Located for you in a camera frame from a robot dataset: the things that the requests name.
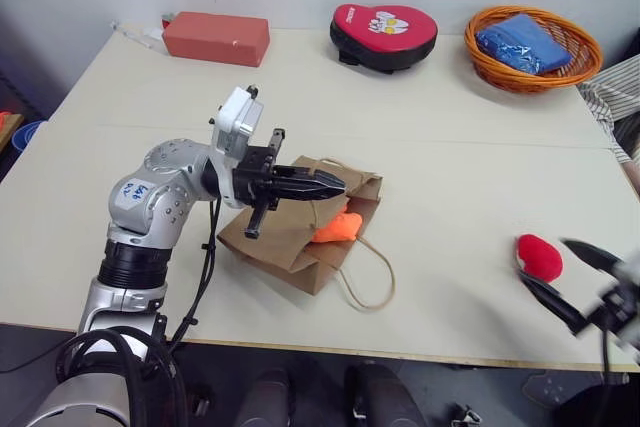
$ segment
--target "striped cloth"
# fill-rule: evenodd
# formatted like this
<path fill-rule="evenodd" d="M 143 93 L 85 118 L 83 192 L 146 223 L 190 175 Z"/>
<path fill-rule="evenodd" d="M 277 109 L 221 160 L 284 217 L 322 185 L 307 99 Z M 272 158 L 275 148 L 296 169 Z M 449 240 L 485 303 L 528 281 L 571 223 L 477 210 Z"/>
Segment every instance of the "striped cloth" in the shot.
<path fill-rule="evenodd" d="M 611 139 L 620 163 L 640 166 L 640 55 L 603 70 L 578 91 Z"/>

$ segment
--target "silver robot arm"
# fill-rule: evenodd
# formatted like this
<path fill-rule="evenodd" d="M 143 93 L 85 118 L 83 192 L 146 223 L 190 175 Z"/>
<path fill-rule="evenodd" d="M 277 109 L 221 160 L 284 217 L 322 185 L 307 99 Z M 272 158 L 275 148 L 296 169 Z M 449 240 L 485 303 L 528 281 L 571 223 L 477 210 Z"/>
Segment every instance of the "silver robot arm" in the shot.
<path fill-rule="evenodd" d="M 63 346 L 56 364 L 61 383 L 27 427 L 144 425 L 140 389 L 132 387 L 140 381 L 138 369 L 145 366 L 150 346 L 155 346 L 156 366 L 184 388 L 164 347 L 166 317 L 159 309 L 172 249 L 196 202 L 221 199 L 231 208 L 252 207 L 245 235 L 257 238 L 266 211 L 275 210 L 279 199 L 321 200 L 345 192 L 344 182 L 326 172 L 275 165 L 282 129 L 274 130 L 266 147 L 249 145 L 262 112 L 257 93 L 254 87 L 232 92 L 216 120 L 210 120 L 211 145 L 188 139 L 163 142 L 115 185 L 105 258 L 91 281 L 78 336 Z M 110 356 L 111 363 L 116 357 L 129 360 L 122 361 L 122 372 L 113 373 L 113 366 L 101 371 L 98 364 L 90 372 L 66 375 L 66 364 L 71 372 L 90 354 Z M 140 365 L 132 368 L 131 358 Z M 174 399 L 180 408 L 183 394 Z"/>

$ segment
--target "blue bucket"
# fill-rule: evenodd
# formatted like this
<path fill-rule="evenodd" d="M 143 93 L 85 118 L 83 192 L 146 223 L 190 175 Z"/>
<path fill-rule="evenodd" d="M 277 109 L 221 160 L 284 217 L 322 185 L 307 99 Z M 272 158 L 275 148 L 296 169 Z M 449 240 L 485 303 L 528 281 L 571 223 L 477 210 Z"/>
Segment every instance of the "blue bucket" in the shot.
<path fill-rule="evenodd" d="M 44 122 L 44 120 L 39 120 L 37 122 L 31 122 L 30 124 L 23 125 L 18 130 L 14 132 L 11 136 L 11 144 L 16 148 L 18 152 L 22 152 L 26 147 L 31 137 L 38 130 L 38 126 Z"/>

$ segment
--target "white label sticker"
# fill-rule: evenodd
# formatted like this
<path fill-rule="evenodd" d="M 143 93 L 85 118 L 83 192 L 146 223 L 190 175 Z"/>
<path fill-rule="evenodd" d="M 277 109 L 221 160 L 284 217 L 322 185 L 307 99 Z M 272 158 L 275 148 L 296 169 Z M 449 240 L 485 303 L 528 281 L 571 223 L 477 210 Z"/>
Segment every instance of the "white label sticker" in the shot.
<path fill-rule="evenodd" d="M 121 209 L 129 210 L 144 201 L 155 186 L 156 184 L 145 180 L 129 179 L 120 187 L 115 204 Z"/>

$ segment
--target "white table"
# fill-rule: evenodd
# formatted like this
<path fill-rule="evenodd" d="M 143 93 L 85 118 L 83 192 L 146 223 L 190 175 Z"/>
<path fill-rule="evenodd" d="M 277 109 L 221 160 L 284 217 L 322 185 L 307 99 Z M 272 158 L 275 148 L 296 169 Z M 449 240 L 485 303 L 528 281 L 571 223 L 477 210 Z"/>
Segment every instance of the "white table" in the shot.
<path fill-rule="evenodd" d="M 485 86 L 458 55 L 460 38 L 438 39 L 434 54 L 413 71 L 379 78 L 333 63 L 325 50 L 315 59 L 322 34 L 275 32 L 273 38 L 259 69 L 164 58 L 119 37 L 109 41 L 0 184 L 0 321 L 76 328 L 103 257 L 114 182 L 163 140 L 208 142 L 206 119 L 214 107 L 236 83 L 256 82 L 266 107 L 255 140 L 264 142 L 276 125 L 288 128 L 281 162 L 332 156 L 384 175 L 383 201 L 367 237 L 393 262 L 398 292 L 383 311 L 359 313 L 338 282 L 311 297 L 220 247 L 200 323 L 187 337 L 598 369 L 598 333 L 573 338 L 519 283 L 512 260 L 514 237 L 524 232 L 556 245 L 560 237 L 579 238 L 621 256 L 638 247 L 640 203 L 575 90 L 520 98 Z M 307 59 L 309 71 L 292 69 L 292 57 Z M 323 76 L 310 77 L 314 68 Z M 385 100 L 396 90 L 401 102 L 390 105 Z M 347 101 L 338 108 L 341 98 Z M 445 99 L 456 101 L 445 106 Z M 351 114 L 339 121 L 321 115 L 346 109 Z M 223 209 L 221 224 L 233 215 Z M 168 332 L 192 300 L 207 229 L 206 206 L 196 206 L 170 264 Z M 560 249 L 565 271 L 554 285 L 587 309 L 610 279 Z M 345 269 L 365 299 L 383 295 L 385 269 L 364 249 L 354 249 Z M 617 348 L 611 357 L 616 370 L 636 369 Z"/>

